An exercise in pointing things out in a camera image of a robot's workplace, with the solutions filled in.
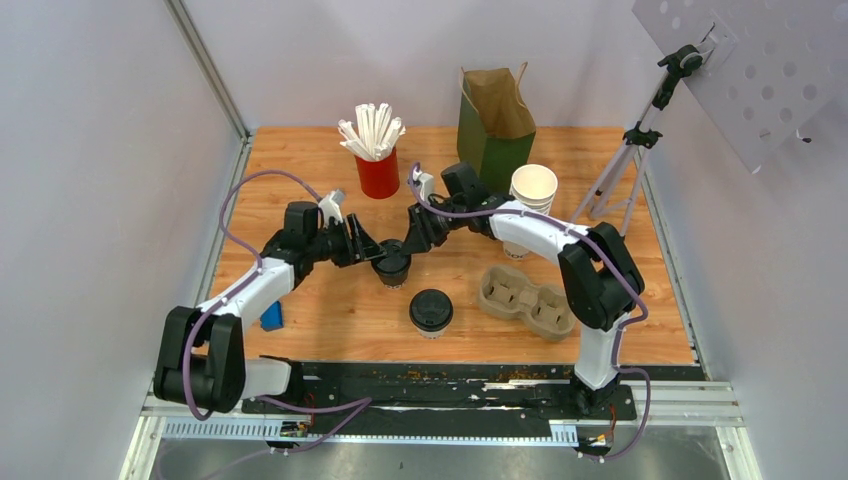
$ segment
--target metal floor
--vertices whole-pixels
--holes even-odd
[[[633,428],[616,430],[622,445]],[[267,449],[264,442],[239,440],[163,441],[161,473],[192,480],[244,455]],[[729,479],[715,428],[651,427],[622,459],[596,464],[570,448],[327,443],[293,454],[244,462],[214,477],[241,479]]]

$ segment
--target black coffee cup lid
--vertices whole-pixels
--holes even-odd
[[[390,238],[380,242],[380,246],[386,250],[386,256],[371,262],[371,266],[378,274],[399,275],[409,269],[409,265],[412,263],[412,255],[400,253],[403,242]]]
[[[453,318],[453,304],[441,290],[421,290],[409,303],[409,318],[425,332],[437,332]]]

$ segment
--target tripod stand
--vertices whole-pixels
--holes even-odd
[[[645,168],[648,165],[650,150],[660,137],[662,137],[660,132],[651,130],[651,126],[656,121],[659,113],[668,106],[671,96],[674,94],[674,89],[680,80],[692,75],[699,69],[704,63],[705,55],[712,51],[708,50],[702,53],[698,47],[686,45],[663,58],[657,64],[660,67],[666,67],[667,72],[660,81],[656,93],[652,97],[651,102],[645,107],[636,125],[624,133],[621,146],[589,189],[589,192],[583,197],[583,201],[580,202],[577,210],[571,216],[571,223],[577,222],[578,217],[587,206],[589,206],[589,218],[592,220],[626,206],[627,210],[625,211],[624,221],[619,232],[622,237],[627,233],[627,227],[630,225],[630,217],[633,215],[633,207],[636,205],[636,199],[639,197],[642,175],[645,174]],[[633,182],[633,188],[630,190],[630,197],[610,206],[609,200],[613,191],[615,191],[615,188],[624,176],[624,172],[630,165],[630,161],[639,152],[640,147],[645,148],[645,154],[639,163],[636,180]]]

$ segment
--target white perforated panel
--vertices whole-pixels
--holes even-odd
[[[213,440],[266,440],[313,442],[320,435],[306,437],[283,435],[283,420],[257,418],[210,418],[200,422],[191,417],[169,418],[162,432],[166,440],[213,439]],[[576,447],[577,427],[552,420],[550,437],[455,437],[455,436],[409,436],[409,435],[345,435],[337,434],[327,439],[330,442],[349,443],[394,443],[415,445],[501,445],[538,447]]]
[[[734,38],[721,65],[685,81],[752,172],[848,85],[845,0],[636,0],[633,13],[663,54],[712,23]]]

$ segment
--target red cup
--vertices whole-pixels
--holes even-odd
[[[397,168],[397,148],[379,162],[369,162],[356,155],[356,169],[359,171],[359,186],[362,193],[377,200],[389,198],[400,187]]]

